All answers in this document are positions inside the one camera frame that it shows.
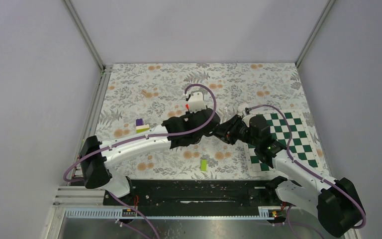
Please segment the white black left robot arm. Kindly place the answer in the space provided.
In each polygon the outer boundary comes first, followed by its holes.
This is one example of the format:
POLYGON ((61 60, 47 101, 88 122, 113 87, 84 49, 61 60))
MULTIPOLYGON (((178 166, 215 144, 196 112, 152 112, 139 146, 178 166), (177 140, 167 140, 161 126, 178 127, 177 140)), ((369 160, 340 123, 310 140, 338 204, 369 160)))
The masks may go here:
POLYGON ((124 138, 100 141, 88 137, 80 151, 80 166, 87 189, 104 189, 115 195, 124 205, 134 200, 134 192, 127 176, 117 172, 116 166, 153 151, 197 144, 209 136, 220 123, 211 108, 196 113, 171 117, 161 125, 124 138))

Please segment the white oval earbud charging case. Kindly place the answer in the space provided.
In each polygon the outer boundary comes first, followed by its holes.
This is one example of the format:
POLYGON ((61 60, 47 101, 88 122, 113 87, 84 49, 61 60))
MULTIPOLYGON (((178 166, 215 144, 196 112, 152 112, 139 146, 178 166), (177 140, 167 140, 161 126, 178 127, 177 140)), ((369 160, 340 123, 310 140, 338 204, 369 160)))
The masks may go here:
POLYGON ((242 104, 237 107, 237 113, 242 114, 242 115, 247 115, 248 114, 248 104, 242 104))

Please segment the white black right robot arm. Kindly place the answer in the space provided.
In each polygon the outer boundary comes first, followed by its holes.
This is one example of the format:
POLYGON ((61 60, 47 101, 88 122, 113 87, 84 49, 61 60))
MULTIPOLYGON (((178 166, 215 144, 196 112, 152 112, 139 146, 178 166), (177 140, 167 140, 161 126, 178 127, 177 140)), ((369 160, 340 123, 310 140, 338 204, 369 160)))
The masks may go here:
POLYGON ((268 203, 278 205, 283 201, 307 211, 337 238, 366 224, 366 212, 354 184, 304 165, 292 155, 289 146, 272 136, 262 115, 235 115, 216 126, 213 135, 228 144, 241 141, 253 146, 262 163, 284 174, 270 181, 265 192, 268 203))

